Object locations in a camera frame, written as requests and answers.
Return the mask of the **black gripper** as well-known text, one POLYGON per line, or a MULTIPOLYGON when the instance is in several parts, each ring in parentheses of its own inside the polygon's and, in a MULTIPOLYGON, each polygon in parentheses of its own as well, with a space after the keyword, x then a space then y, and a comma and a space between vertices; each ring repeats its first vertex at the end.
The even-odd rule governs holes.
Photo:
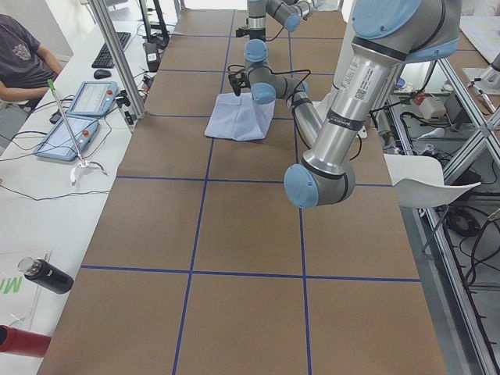
POLYGON ((248 36, 252 39, 259 39, 261 41, 266 41, 266 28, 249 28, 248 36))

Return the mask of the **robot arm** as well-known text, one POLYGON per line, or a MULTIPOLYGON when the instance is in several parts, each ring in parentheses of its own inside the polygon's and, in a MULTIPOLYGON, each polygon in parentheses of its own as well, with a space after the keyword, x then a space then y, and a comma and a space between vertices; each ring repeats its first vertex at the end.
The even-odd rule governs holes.
POLYGON ((246 24, 236 31, 241 38, 266 41, 266 17, 275 19, 285 30, 294 32, 302 20, 306 20, 315 10, 316 2, 280 1, 280 0, 248 0, 246 24))
POLYGON ((287 101, 308 145, 284 175, 288 199, 299 208, 332 205, 355 187, 348 152, 395 66, 452 55, 459 42, 460 1, 357 1, 349 23, 353 56, 325 117, 310 101, 304 83, 274 73, 266 42, 245 45, 245 75, 259 104, 287 101))

